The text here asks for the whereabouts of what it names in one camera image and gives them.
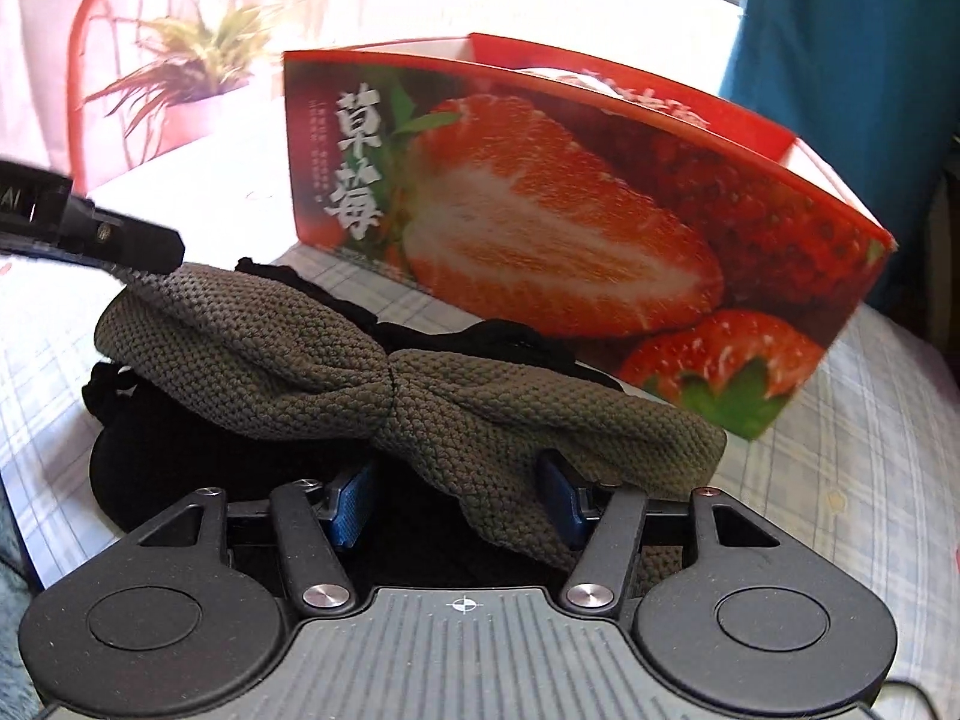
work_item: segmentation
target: gray knit fabric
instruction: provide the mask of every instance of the gray knit fabric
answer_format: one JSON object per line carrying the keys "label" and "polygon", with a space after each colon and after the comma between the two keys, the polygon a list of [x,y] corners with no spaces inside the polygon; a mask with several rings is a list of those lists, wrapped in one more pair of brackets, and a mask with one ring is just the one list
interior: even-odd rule
{"label": "gray knit fabric", "polygon": [[459,498],[483,538],[558,567],[575,556],[536,501],[536,452],[556,447],[587,479],[686,499],[726,445],[696,415],[542,368],[388,357],[347,319],[268,279],[200,265],[117,275],[127,288],[95,333],[107,357],[244,436],[367,439]]}

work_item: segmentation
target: gray ribbed plate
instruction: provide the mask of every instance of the gray ribbed plate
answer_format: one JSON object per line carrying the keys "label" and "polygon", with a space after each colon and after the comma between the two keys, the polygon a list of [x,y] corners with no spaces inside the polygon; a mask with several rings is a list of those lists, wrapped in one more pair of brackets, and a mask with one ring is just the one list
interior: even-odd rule
{"label": "gray ribbed plate", "polygon": [[[654,680],[618,628],[537,589],[392,590],[315,620],[280,666],[198,720],[706,720]],[[864,720],[853,710],[845,718]],[[51,720],[77,720],[58,709]]]}

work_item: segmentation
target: strawberry box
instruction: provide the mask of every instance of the strawberry box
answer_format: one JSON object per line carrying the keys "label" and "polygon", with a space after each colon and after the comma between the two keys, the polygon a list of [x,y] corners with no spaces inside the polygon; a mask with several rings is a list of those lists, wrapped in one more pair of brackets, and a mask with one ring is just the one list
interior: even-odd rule
{"label": "strawberry box", "polygon": [[896,247],[788,130],[493,35],[285,56],[296,232],[748,439]]}

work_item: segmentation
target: blue curtain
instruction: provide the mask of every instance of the blue curtain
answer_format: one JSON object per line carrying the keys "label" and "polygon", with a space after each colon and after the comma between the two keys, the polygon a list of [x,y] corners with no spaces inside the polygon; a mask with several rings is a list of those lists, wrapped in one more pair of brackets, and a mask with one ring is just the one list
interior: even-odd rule
{"label": "blue curtain", "polygon": [[747,0],[721,95],[810,143],[893,233],[882,307],[960,121],[960,0]]}

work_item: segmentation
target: flower pot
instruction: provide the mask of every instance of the flower pot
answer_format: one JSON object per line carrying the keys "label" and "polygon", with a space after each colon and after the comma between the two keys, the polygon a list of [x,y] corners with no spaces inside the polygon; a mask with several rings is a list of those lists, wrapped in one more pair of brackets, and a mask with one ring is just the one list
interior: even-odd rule
{"label": "flower pot", "polygon": [[261,102],[258,91],[260,86],[252,83],[224,95],[169,106],[163,114],[157,156],[248,122]]}

